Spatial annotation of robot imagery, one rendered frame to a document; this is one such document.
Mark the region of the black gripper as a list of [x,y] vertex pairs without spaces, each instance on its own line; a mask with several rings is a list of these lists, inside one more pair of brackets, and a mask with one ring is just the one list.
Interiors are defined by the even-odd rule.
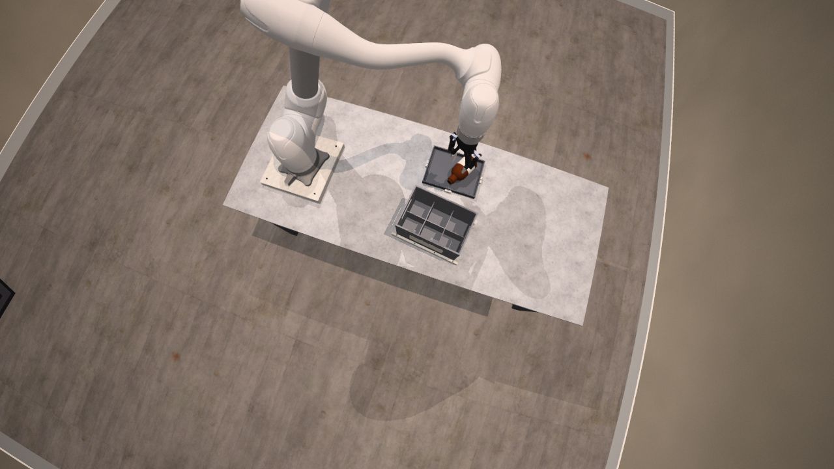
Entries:
[[[457,142],[457,145],[458,145],[458,146],[456,146],[456,148],[455,148],[455,142]],[[449,148],[448,148],[448,151],[451,151],[450,163],[455,161],[455,158],[457,156],[457,150],[459,150],[459,149],[463,150],[464,149],[463,152],[464,152],[464,156],[466,156],[466,157],[465,157],[465,165],[464,165],[463,171],[461,173],[464,173],[465,171],[467,171],[468,168],[470,168],[470,169],[474,168],[474,166],[476,166],[476,163],[478,162],[476,160],[478,158],[482,157],[482,154],[478,154],[476,152],[476,147],[477,146],[478,145],[466,145],[465,143],[463,143],[458,138],[456,132],[453,132],[453,134],[451,134],[451,136],[450,136],[450,143],[449,143]],[[472,154],[474,154],[473,158],[472,158]]]

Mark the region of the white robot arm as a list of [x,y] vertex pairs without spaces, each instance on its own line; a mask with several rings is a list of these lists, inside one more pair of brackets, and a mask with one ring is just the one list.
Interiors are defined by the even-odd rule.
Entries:
[[[286,86],[285,108],[267,133],[269,148],[282,163],[279,172],[288,173],[284,184],[298,179],[311,185],[330,158],[328,152],[315,148],[327,102],[326,89],[319,80],[321,57],[375,70],[425,63],[450,66],[464,88],[457,136],[466,145],[482,141],[498,111],[501,60],[495,47],[480,44],[462,50],[437,42],[373,44],[338,23],[327,13],[328,8],[330,0],[240,0],[248,23],[289,46],[291,79]],[[283,118],[286,116],[290,118]]]

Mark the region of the brown glass bottle with white label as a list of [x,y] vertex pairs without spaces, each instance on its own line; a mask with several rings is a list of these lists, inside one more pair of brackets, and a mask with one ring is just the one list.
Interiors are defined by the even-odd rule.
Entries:
[[461,173],[462,170],[463,170],[464,165],[465,165],[465,156],[461,159],[461,161],[459,161],[455,165],[455,167],[453,167],[451,169],[451,176],[449,177],[449,181],[451,183],[455,183],[456,180],[462,180],[462,179],[467,178],[467,176],[477,167],[477,164],[476,164],[476,166],[474,166],[474,168],[472,168],[472,169],[468,168],[467,171],[465,171],[464,173]]

